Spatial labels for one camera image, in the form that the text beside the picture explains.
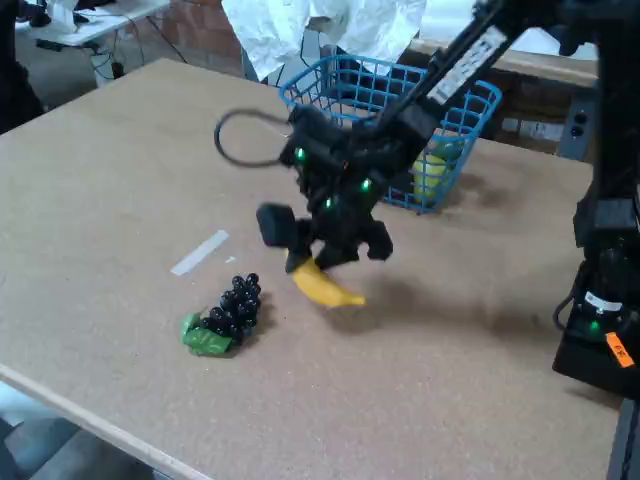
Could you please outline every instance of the white label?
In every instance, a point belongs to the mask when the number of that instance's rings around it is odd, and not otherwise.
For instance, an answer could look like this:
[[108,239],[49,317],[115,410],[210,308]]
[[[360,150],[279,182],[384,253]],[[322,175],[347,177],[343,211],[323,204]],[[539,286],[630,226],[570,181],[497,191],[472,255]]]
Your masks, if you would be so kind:
[[591,292],[587,292],[587,294],[584,296],[584,299],[594,307],[606,312],[619,312],[620,310],[622,310],[621,303],[607,302],[606,300],[602,300],[601,298],[596,297]]
[[180,262],[171,269],[171,273],[181,277],[185,273],[190,272],[196,265],[204,260],[207,255],[222,245],[227,238],[229,238],[227,232],[218,230],[208,240],[202,242],[193,252],[180,260]]
[[444,105],[506,40],[507,37],[500,30],[496,27],[489,27],[433,87],[427,97]]
[[559,142],[562,138],[563,130],[564,125],[561,124],[523,120],[520,127],[520,136]]

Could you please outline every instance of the banana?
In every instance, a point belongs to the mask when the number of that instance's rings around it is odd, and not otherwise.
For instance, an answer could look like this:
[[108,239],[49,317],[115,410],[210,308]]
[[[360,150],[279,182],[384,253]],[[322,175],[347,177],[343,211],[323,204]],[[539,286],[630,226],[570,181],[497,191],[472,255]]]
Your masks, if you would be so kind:
[[302,293],[310,300],[327,307],[365,305],[366,299],[345,290],[318,268],[313,257],[296,268],[291,274]]

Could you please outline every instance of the grapes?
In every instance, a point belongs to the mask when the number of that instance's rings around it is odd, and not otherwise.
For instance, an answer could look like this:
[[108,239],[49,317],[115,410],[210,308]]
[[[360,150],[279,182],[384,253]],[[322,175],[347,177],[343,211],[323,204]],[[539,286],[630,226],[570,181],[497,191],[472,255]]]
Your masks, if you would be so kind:
[[213,307],[209,316],[201,319],[203,328],[222,337],[230,337],[232,346],[240,346],[253,333],[260,308],[259,277],[250,273],[246,279],[236,275],[231,280],[233,290],[220,296],[220,306]]
[[247,275],[247,283],[250,285],[257,285],[260,281],[260,277],[258,277],[257,273],[250,273]]

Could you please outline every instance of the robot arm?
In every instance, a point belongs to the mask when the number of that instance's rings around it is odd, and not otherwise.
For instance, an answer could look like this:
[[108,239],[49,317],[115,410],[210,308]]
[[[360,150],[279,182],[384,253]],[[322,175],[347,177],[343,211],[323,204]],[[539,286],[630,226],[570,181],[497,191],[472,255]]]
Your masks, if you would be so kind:
[[[554,369],[639,399],[640,0],[478,1],[472,23],[432,56],[429,74],[378,115],[344,129],[311,107],[296,108],[279,162],[297,171],[310,217],[296,220],[290,208],[265,204],[257,215],[263,240],[288,249],[286,269],[294,274],[313,260],[317,240],[324,242],[315,259],[320,269],[358,260],[361,243],[370,258],[388,258],[393,244],[373,207],[427,146],[444,113],[532,27],[556,33],[561,53],[592,41],[600,57],[599,155],[574,217],[585,259],[554,314],[564,331]],[[558,315],[570,303],[564,325]]]

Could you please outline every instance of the blue basket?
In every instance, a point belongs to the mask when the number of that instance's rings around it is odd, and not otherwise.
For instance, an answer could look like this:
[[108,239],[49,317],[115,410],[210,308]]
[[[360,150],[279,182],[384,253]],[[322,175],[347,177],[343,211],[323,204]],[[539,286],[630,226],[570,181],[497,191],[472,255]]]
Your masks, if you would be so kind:
[[[384,75],[381,67],[388,68]],[[349,126],[382,110],[390,98],[411,89],[426,70],[352,55],[324,57],[280,89],[290,109],[311,104],[339,125]],[[471,148],[502,93],[478,81],[440,122],[413,168],[394,179],[384,200],[419,213],[436,210],[464,167]]]

